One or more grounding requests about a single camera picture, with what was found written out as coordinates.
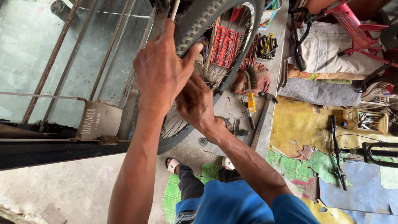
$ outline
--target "slipper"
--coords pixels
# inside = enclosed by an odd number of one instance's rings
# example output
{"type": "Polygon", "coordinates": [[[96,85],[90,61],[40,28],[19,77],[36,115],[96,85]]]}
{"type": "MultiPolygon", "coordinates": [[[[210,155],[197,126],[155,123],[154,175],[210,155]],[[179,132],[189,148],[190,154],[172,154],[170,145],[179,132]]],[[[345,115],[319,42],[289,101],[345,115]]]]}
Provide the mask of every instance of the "slipper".
{"type": "Polygon", "coordinates": [[[232,162],[228,159],[228,157],[224,157],[222,159],[221,166],[228,167],[230,169],[234,169],[235,168],[234,165],[232,164],[232,162]]]}
{"type": "Polygon", "coordinates": [[[179,163],[176,159],[174,159],[173,157],[167,157],[164,164],[166,165],[167,170],[174,174],[174,170],[176,169],[176,167],[178,165],[180,165],[181,163],[179,163]],[[171,159],[169,165],[167,166],[167,160],[171,159]]]}

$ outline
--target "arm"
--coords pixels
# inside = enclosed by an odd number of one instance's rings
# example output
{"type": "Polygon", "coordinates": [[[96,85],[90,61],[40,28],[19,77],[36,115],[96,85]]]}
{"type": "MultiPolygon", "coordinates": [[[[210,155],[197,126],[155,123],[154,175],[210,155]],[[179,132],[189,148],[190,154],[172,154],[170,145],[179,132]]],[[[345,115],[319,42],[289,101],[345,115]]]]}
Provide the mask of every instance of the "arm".
{"type": "Polygon", "coordinates": [[[220,124],[214,116],[213,93],[197,74],[191,76],[176,101],[181,116],[222,149],[269,207],[276,196],[291,194],[283,177],[264,158],[220,124]]]}
{"type": "Polygon", "coordinates": [[[163,119],[193,72],[203,48],[195,44],[184,59],[176,55],[174,22],[137,53],[133,62],[141,97],[136,129],[113,187],[108,224],[147,223],[152,206],[156,154],[163,119]]]}

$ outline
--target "man's right hand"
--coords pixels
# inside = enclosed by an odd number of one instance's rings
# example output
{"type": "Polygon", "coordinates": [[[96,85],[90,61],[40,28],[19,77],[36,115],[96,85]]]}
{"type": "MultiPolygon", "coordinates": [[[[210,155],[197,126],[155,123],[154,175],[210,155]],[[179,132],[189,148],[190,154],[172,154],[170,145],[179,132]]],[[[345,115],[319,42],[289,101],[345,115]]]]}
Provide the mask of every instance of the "man's right hand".
{"type": "Polygon", "coordinates": [[[212,138],[220,127],[225,127],[224,122],[214,116],[213,92],[198,74],[191,75],[176,102],[181,117],[205,137],[212,138]]]}

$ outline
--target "hammer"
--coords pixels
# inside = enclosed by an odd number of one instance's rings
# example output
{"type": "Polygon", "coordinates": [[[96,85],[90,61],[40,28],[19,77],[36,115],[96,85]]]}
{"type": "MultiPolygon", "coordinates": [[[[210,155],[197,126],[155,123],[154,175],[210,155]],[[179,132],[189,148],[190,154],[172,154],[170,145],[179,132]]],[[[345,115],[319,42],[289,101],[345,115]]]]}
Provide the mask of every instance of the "hammer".
{"type": "Polygon", "coordinates": [[[260,92],[259,95],[260,96],[265,96],[267,98],[267,100],[264,103],[263,110],[261,111],[261,115],[260,115],[260,118],[259,118],[258,123],[257,123],[256,131],[254,132],[252,143],[250,145],[250,147],[254,151],[256,150],[256,147],[257,147],[258,138],[260,137],[261,129],[263,128],[263,125],[264,125],[264,119],[265,119],[265,116],[267,114],[269,104],[271,102],[278,104],[278,100],[271,93],[260,92]]]}

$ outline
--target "blue shirt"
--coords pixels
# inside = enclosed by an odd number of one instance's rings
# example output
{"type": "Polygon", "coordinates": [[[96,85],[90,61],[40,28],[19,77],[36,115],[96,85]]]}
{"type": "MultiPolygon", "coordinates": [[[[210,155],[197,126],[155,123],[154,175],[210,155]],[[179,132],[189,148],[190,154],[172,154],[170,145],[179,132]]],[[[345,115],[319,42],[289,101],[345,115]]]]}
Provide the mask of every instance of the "blue shirt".
{"type": "Polygon", "coordinates": [[[319,224],[298,197],[279,195],[271,210],[244,180],[207,182],[202,197],[176,204],[175,223],[319,224]]]}

